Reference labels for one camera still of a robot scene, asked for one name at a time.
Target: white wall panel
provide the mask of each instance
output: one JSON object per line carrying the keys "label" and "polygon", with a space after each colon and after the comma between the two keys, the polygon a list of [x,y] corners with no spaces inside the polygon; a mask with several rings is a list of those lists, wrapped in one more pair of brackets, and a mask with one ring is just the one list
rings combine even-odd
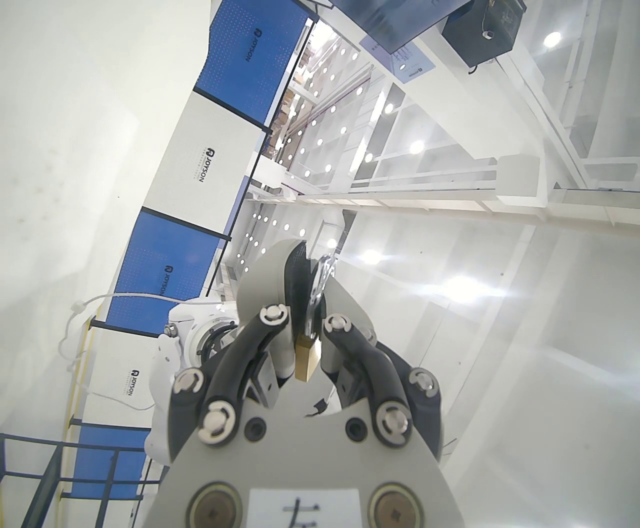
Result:
{"label": "white wall panel", "polygon": [[222,233],[262,134],[241,117],[192,93],[145,207]]}
{"label": "white wall panel", "polygon": [[[95,363],[89,388],[125,401],[134,407],[153,404],[149,392],[152,359],[157,351],[156,340],[130,333],[95,329],[93,350]],[[133,390],[130,390],[135,379]],[[151,427],[153,409],[136,411],[118,402],[89,394],[83,421],[114,426]]]}

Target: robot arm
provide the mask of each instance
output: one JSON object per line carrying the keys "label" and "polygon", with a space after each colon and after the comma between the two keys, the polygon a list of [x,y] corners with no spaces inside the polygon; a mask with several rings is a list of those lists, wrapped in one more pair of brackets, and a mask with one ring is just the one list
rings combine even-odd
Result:
{"label": "robot arm", "polygon": [[[233,341],[176,376],[173,464],[145,526],[462,527],[436,460],[435,378],[377,343],[335,279],[316,280],[326,261],[312,273],[304,251],[285,241],[267,253],[240,286]],[[288,404],[312,336],[342,411],[306,418]]]}

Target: ceiling light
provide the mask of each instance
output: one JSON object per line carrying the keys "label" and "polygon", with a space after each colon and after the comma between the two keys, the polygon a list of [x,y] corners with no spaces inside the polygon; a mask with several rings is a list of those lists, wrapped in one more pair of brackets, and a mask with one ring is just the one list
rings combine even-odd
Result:
{"label": "ceiling light", "polygon": [[480,297],[493,295],[493,290],[477,280],[457,276],[443,284],[440,292],[455,303],[470,304]]}
{"label": "ceiling light", "polygon": [[378,262],[382,260],[382,255],[374,250],[367,250],[361,256],[361,260],[364,260],[365,264],[369,264],[370,266],[375,266]]}
{"label": "ceiling light", "polygon": [[414,141],[409,147],[409,152],[412,154],[420,154],[424,150],[423,141]]}
{"label": "ceiling light", "polygon": [[547,47],[555,47],[560,43],[561,40],[562,40],[562,35],[557,31],[554,31],[553,33],[549,33],[545,37],[543,44]]}

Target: brass padlock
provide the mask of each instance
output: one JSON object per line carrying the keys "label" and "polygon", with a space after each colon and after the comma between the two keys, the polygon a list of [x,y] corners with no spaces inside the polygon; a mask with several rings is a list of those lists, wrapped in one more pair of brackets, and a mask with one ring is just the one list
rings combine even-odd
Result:
{"label": "brass padlock", "polygon": [[309,381],[320,362],[321,343],[301,334],[296,341],[296,379]]}

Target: white wall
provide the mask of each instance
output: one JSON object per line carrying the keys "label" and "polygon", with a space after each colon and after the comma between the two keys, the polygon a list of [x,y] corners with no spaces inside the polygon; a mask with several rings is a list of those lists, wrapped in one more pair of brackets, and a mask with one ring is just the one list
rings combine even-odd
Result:
{"label": "white wall", "polygon": [[209,11],[204,0],[0,8],[0,332],[22,321],[18,346],[0,349],[0,422],[45,371],[71,303],[108,289],[204,63]]}

